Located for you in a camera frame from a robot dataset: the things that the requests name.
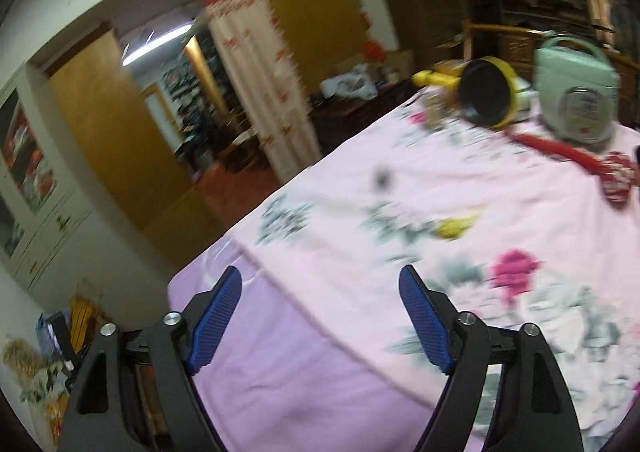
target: purple bedsheet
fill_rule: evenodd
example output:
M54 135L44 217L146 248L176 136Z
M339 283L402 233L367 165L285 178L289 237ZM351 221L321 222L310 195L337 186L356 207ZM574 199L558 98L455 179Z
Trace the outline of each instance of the purple bedsheet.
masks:
M431 409L323 336L228 236L174 277L171 308L228 265L242 274L242 297L194 383L230 452L414 450ZM466 450L481 446L472 436Z

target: red brush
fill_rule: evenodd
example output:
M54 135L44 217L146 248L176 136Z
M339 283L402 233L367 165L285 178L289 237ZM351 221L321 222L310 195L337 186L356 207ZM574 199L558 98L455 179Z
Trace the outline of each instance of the red brush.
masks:
M505 131L505 134L514 142L532 147L545 155L564 156L590 174L596 174L600 178L604 196L613 206L622 207L628 201L631 187L635 184L635 168L628 156L612 151L599 159L555 140L510 131Z

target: tube light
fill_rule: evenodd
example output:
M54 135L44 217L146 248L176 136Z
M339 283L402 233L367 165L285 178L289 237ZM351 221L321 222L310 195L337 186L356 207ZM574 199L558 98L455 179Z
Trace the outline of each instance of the tube light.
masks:
M163 44L166 44L172 39L178 38L181 35L186 34L191 29L192 26L193 26L193 22L186 23L185 25L178 26L177 28L174 28L170 32L165 33L165 35L158 37L154 41L148 42L144 46L133 51L127 58L125 58L125 60L122 61L122 65L128 66L134 60L138 60L140 57L148 54L152 50L156 49L158 46L162 46Z

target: curtain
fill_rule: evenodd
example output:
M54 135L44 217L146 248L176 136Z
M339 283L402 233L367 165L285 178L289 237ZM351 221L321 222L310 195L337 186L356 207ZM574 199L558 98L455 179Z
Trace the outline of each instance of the curtain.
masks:
M269 0L204 0L229 79L281 183L320 159L308 98Z

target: silver screw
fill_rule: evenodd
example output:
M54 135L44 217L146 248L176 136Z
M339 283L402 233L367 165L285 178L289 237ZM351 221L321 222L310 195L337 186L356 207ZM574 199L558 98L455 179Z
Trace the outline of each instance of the silver screw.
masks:
M180 320L182 320L182 315L176 311L172 311L171 313L164 315L162 322L167 326L175 326Z
M116 324L108 323L100 328L100 334L102 336L108 337L113 335L114 333L116 333Z
M473 326L473 324L476 323L476 315L470 311L463 311L458 316L458 320L460 320L465 326Z
M540 328L535 324L527 322L526 324L524 324L524 333L526 333L530 337L535 337L540 335Z

